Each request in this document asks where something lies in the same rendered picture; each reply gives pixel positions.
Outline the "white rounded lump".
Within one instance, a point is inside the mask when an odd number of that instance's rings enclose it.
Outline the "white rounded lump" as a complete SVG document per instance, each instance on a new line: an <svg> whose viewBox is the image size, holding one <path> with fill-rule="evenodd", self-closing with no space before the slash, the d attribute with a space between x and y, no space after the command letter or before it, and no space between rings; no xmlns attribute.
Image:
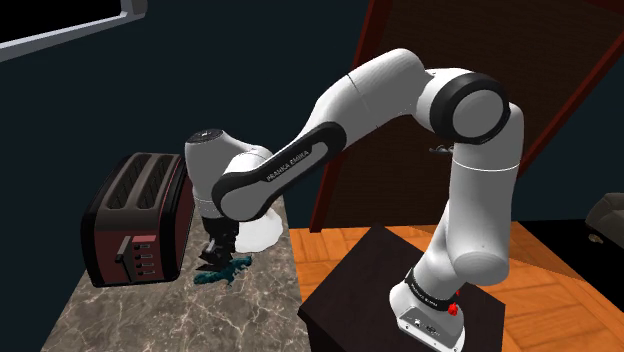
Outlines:
<svg viewBox="0 0 624 352"><path fill-rule="evenodd" d="M270 208L257 220L239 223L239 231L235 239L235 252L262 252L275 245L282 233L282 218Z"/></svg>

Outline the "brown wooden door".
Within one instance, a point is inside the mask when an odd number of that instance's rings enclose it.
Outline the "brown wooden door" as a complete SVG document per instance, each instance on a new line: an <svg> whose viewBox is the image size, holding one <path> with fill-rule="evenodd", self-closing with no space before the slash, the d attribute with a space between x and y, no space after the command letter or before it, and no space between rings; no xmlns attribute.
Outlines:
<svg viewBox="0 0 624 352"><path fill-rule="evenodd" d="M528 167L624 53L624 0L369 0L355 63L394 48L498 80L524 113ZM437 223L440 144L399 117L352 145L325 167L310 230Z"/></svg>

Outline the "dark red black toaster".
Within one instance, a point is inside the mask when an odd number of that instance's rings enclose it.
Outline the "dark red black toaster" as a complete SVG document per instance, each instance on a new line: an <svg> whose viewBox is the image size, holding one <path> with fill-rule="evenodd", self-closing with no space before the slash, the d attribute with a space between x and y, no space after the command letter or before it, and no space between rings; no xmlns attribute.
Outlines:
<svg viewBox="0 0 624 352"><path fill-rule="evenodd" d="M176 280L194 214L192 183L179 154L137 152L109 173L80 227L95 287Z"/></svg>

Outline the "grey framed window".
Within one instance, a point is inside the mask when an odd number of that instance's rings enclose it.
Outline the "grey framed window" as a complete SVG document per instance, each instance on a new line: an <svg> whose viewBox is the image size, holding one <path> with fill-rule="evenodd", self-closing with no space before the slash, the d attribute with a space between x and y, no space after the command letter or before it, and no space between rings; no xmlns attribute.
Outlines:
<svg viewBox="0 0 624 352"><path fill-rule="evenodd" d="M148 0L0 0L0 62L143 18Z"/></svg>

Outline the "teal figure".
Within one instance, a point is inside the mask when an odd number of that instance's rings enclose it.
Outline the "teal figure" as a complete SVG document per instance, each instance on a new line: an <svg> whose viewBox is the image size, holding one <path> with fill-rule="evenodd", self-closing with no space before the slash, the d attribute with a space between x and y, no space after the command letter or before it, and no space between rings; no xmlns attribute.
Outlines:
<svg viewBox="0 0 624 352"><path fill-rule="evenodd" d="M231 259L225 266L204 264L198 267L199 273L195 275L193 282L196 285L217 283L222 280L227 281L230 286L235 276L251 266L253 258L244 256Z"/></svg>

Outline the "dark robot stand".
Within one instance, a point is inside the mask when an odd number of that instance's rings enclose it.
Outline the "dark robot stand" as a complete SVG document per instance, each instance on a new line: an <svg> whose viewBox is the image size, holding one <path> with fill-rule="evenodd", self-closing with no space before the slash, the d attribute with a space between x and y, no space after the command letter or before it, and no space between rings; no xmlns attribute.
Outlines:
<svg viewBox="0 0 624 352"><path fill-rule="evenodd" d="M299 308L311 352L435 352L397 326L391 288L423 252L376 224L357 242ZM462 352L502 352L505 305L465 284L458 305L464 313Z"/></svg>

